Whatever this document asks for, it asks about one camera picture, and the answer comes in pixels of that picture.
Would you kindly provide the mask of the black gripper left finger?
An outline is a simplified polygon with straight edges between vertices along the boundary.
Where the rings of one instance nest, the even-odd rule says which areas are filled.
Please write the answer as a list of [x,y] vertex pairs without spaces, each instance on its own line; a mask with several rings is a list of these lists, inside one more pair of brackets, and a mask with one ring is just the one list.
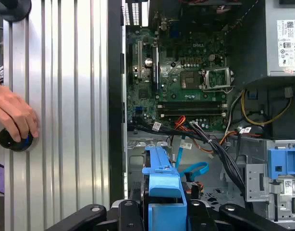
[[121,200],[107,210],[102,205],[86,205],[47,228],[49,231],[143,231],[138,203]]

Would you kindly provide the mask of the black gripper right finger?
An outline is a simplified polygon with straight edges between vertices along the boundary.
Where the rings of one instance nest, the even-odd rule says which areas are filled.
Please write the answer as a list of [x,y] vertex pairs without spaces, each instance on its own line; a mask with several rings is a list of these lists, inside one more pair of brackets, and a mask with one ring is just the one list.
[[190,200],[187,205],[189,231],[284,231],[286,228],[239,205],[224,204],[218,211],[207,202]]

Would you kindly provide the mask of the person's hand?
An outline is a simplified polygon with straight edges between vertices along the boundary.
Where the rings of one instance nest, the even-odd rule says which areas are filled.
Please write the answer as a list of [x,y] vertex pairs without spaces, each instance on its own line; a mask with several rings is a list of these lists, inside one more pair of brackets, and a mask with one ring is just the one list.
[[0,122],[14,141],[20,142],[28,133],[38,137],[37,116],[17,94],[0,85]]

